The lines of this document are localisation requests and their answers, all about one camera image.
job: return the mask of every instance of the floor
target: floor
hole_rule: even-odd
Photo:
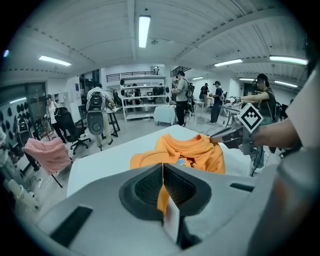
[[[192,117],[191,120],[187,119],[186,127],[207,135],[212,135],[220,131],[225,127],[224,122],[227,122],[226,117],[219,116],[216,125],[208,124],[207,121],[209,121],[210,119],[210,109],[205,109],[202,117],[200,117],[200,113],[196,116],[196,123],[194,123]],[[130,120],[126,123],[122,113],[117,113],[116,118],[121,129],[121,131],[118,132],[119,137],[112,137],[113,143],[111,145],[104,143],[104,146],[102,148],[103,150],[116,147],[120,144],[159,131],[170,125],[167,123],[160,123],[159,125],[157,125],[157,123],[152,118]],[[66,147],[69,149],[69,156],[72,158],[72,160],[76,160],[77,158],[83,158],[85,156],[89,156],[100,151],[96,144],[96,138],[92,136],[89,132],[87,132],[87,138],[92,139],[92,141],[88,143],[89,148],[86,149],[83,146],[78,148],[76,155],[73,155],[73,151],[70,150],[71,143],[68,142],[66,144]],[[279,151],[276,151],[275,154],[270,154],[268,147],[265,147],[264,166],[278,164],[280,162],[280,158],[278,157],[279,153]],[[47,173],[43,170],[42,167],[40,167],[40,170],[37,172],[34,172],[31,167],[30,170],[28,170],[26,173],[25,180],[31,184],[31,191],[34,192],[36,199],[39,201],[40,208],[39,210],[33,210],[28,208],[21,202],[17,202],[15,207],[16,214],[24,220],[28,221],[29,223],[37,223],[38,220],[50,208],[52,208],[53,206],[55,206],[56,204],[58,204],[66,198],[70,170],[71,165],[65,168],[59,174],[55,175],[56,179],[63,186],[63,188],[60,188],[58,184],[54,181],[54,179],[51,176],[47,175]],[[38,188],[39,179],[43,179],[40,188]]]

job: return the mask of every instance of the orange cloth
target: orange cloth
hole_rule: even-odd
[[[226,166],[223,151],[219,144],[210,143],[210,138],[198,134],[189,140],[176,140],[170,134],[161,136],[155,144],[155,149],[143,154],[135,154],[130,160],[130,168],[138,168],[157,163],[177,162],[186,167],[225,174]],[[159,193],[157,208],[166,214],[169,194],[162,185]]]

